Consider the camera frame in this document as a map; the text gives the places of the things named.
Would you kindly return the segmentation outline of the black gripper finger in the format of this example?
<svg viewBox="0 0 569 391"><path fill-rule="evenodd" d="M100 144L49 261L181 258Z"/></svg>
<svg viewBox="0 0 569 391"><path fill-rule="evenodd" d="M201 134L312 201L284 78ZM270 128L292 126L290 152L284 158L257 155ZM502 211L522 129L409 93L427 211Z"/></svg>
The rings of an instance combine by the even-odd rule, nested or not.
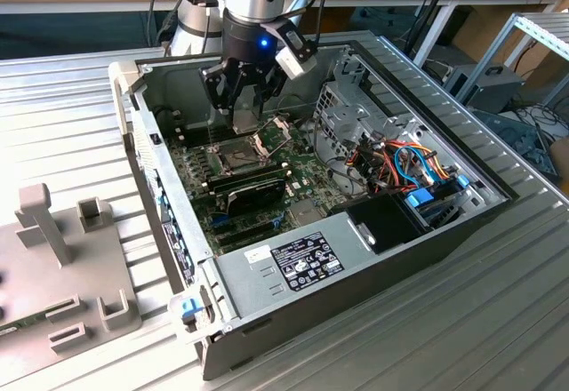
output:
<svg viewBox="0 0 569 391"><path fill-rule="evenodd" d="M266 76L254 86L253 106L257 109L257 117L262 118L264 104L277 97L287 81L287 74L279 65L275 65Z"/></svg>
<svg viewBox="0 0 569 391"><path fill-rule="evenodd" d="M236 100L244 88L242 63L229 58L216 66L201 68L200 77L211 105L225 119L227 127L232 128Z"/></svg>

